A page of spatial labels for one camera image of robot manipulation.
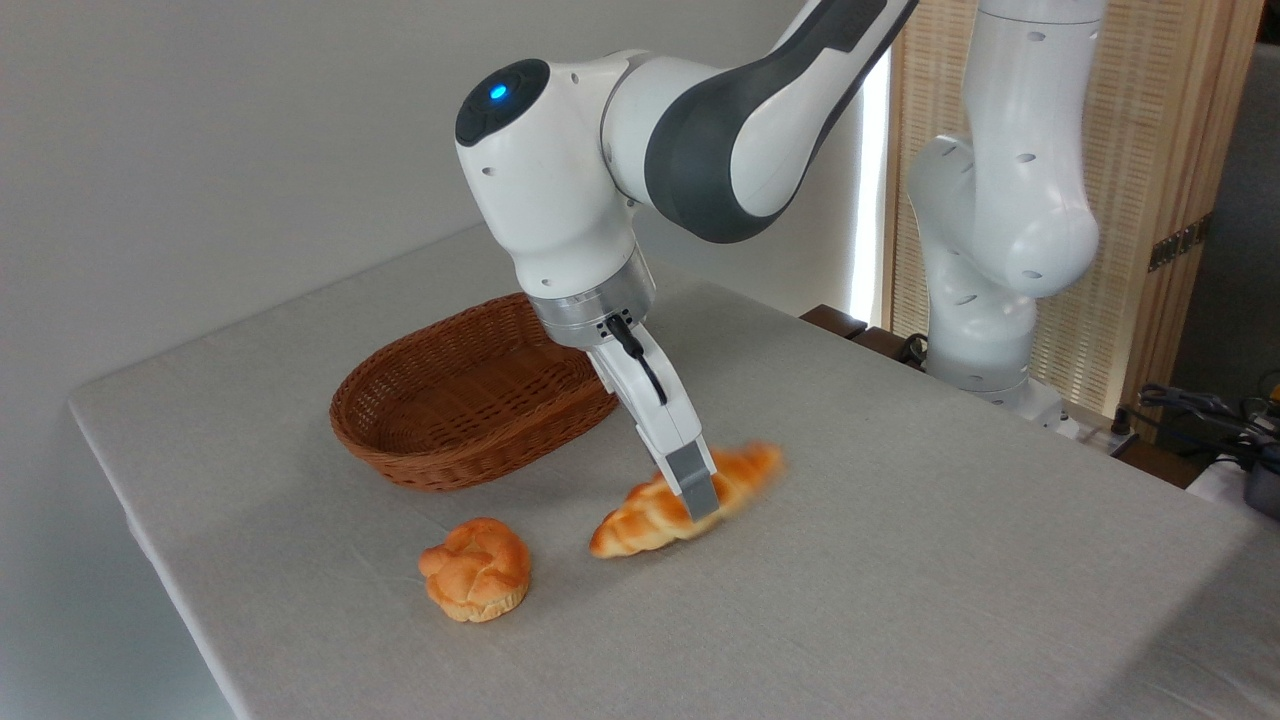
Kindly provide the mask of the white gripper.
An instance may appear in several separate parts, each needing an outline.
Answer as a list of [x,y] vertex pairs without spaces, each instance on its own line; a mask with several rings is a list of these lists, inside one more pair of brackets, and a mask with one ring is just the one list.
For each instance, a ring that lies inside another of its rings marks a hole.
[[701,423],[675,366],[652,334],[632,320],[596,324],[599,343],[588,348],[605,389],[617,396],[690,520],[719,510],[716,464]]

